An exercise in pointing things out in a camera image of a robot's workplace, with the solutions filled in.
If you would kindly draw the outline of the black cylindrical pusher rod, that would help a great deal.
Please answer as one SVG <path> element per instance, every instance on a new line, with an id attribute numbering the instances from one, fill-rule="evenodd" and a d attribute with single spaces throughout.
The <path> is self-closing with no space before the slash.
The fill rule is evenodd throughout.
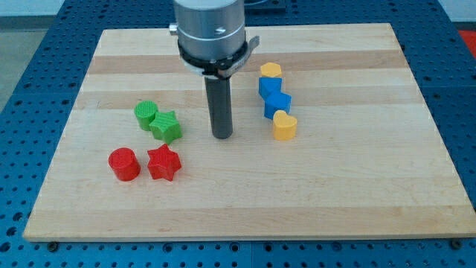
<path id="1" fill-rule="evenodd" d="M 230 79 L 205 78 L 205 90 L 213 136 L 227 139 L 233 133 Z"/>

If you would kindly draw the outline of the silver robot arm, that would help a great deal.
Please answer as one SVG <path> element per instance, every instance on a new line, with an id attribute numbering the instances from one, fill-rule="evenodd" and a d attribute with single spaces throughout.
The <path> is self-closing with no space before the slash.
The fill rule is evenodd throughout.
<path id="1" fill-rule="evenodd" d="M 260 38 L 246 37 L 243 0 L 173 0 L 176 21 L 169 26 L 178 37 L 184 64 L 202 76 L 213 136 L 233 133 L 231 77 L 248 61 Z"/>

